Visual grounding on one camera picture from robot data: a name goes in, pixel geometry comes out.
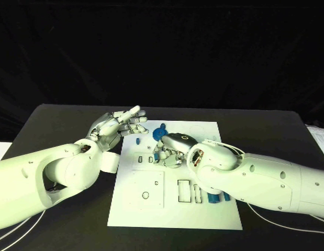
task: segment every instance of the white paper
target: white paper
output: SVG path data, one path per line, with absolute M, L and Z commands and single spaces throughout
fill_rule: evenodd
M 236 200 L 231 198 L 230 201 L 224 201 L 223 195 L 220 195 L 221 202 L 211 204 L 207 192 L 201 190 L 201 203 L 195 203 L 195 182 L 187 165 L 184 164 L 179 168 L 165 168 L 149 163 L 148 159 L 156 146 L 152 131 L 161 126 L 161 123 L 165 123 L 168 133 L 188 134 L 198 142 L 204 139 L 220 142 L 216 122 L 149 120 L 143 123 L 149 134 L 130 135 L 125 137 L 123 141 L 107 225 L 242 230 Z M 136 145 L 136 138 L 140 139 L 139 145 Z M 130 185 L 133 171 L 164 172 L 164 207 L 130 206 L 130 198 L 142 196 L 140 191 L 135 192 Z M 191 202 L 178 202 L 178 180 L 191 181 Z

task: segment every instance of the blue object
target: blue object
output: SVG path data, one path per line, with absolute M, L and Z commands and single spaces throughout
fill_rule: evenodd
M 230 195 L 224 192 L 224 200 L 226 201 L 230 201 L 231 199 L 230 199 Z
M 220 196 L 218 195 L 213 195 L 210 193 L 207 193 L 207 196 L 208 196 L 208 203 L 218 203 L 220 202 Z
M 152 138 L 159 141 L 162 137 L 168 135 L 168 131 L 165 129 L 165 123 L 161 124 L 161 127 L 156 128 L 152 132 Z

